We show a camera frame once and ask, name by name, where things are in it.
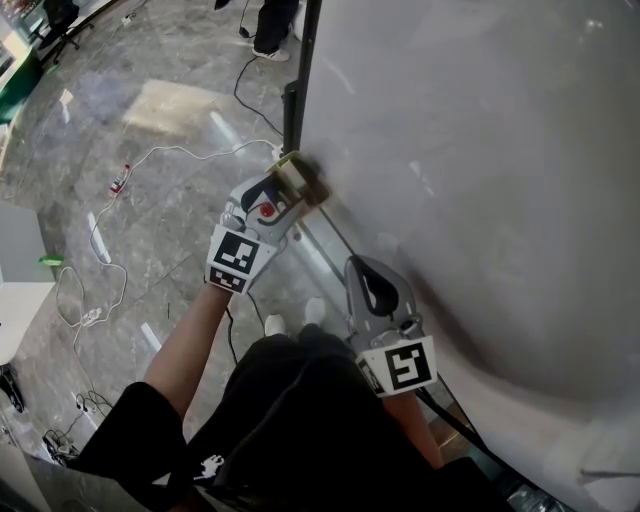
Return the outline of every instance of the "office chair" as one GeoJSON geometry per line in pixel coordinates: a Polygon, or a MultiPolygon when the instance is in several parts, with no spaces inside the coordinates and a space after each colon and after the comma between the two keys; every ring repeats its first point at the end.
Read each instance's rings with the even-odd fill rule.
{"type": "MultiPolygon", "coordinates": [[[[80,8],[71,0],[44,0],[44,2],[42,2],[42,7],[47,13],[47,19],[51,30],[46,36],[41,38],[42,42],[40,43],[40,46],[38,46],[38,49],[42,50],[60,38],[60,42],[56,48],[56,54],[53,57],[53,63],[58,64],[58,57],[60,57],[62,50],[64,50],[67,44],[70,44],[76,50],[80,49],[78,43],[76,43],[72,39],[72,36],[69,35],[71,24],[78,19],[78,12],[80,11],[80,8]]],[[[91,23],[74,27],[73,36],[76,36],[87,27],[90,29],[94,28],[91,23]]]]}

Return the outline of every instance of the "red button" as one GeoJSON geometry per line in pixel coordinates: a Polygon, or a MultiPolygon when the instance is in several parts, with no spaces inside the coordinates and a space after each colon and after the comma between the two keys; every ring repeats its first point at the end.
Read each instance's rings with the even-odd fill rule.
{"type": "Polygon", "coordinates": [[[260,215],[263,217],[271,217],[274,213],[276,213],[276,209],[271,203],[262,203],[260,205],[260,215]]]}

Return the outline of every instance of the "shoe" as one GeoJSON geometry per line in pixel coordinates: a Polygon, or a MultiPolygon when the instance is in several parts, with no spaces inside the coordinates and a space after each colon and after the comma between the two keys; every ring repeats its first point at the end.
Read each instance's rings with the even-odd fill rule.
{"type": "Polygon", "coordinates": [[[283,50],[282,48],[278,48],[273,53],[261,53],[256,51],[255,48],[251,51],[256,57],[262,57],[263,59],[271,60],[273,62],[286,62],[291,58],[291,55],[289,55],[289,52],[286,50],[283,50]]]}
{"type": "Polygon", "coordinates": [[[327,316],[327,305],[324,299],[313,297],[309,299],[304,308],[304,325],[316,324],[322,328],[324,319],[327,316]]]}
{"type": "Polygon", "coordinates": [[[7,394],[11,401],[11,405],[16,408],[16,411],[22,413],[24,412],[24,400],[22,399],[22,393],[20,393],[20,389],[16,384],[14,373],[15,371],[11,365],[7,364],[0,368],[0,389],[7,394]]]}
{"type": "Polygon", "coordinates": [[[287,324],[281,315],[269,315],[264,323],[264,335],[273,336],[274,334],[287,334],[287,324]]]}

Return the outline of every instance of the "green object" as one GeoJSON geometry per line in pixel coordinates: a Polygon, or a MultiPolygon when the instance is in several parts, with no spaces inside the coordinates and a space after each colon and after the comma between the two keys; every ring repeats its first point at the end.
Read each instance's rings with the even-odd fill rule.
{"type": "Polygon", "coordinates": [[[48,267],[59,267],[64,262],[64,258],[62,256],[43,256],[38,261],[48,267]]]}
{"type": "Polygon", "coordinates": [[[35,52],[31,50],[7,84],[0,90],[0,124],[11,122],[41,77],[42,66],[35,52]]]}

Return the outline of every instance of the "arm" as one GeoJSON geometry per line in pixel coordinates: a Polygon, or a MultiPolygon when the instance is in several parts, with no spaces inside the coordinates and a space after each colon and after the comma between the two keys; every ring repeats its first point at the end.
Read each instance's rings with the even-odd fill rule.
{"type": "Polygon", "coordinates": [[[198,389],[230,299],[230,292],[205,285],[144,376],[144,382],[163,395],[181,419],[198,389]]]}
{"type": "Polygon", "coordinates": [[[422,415],[415,393],[411,391],[388,396],[382,399],[382,404],[431,467],[441,468],[444,462],[440,448],[429,429],[427,420],[422,415]]]}

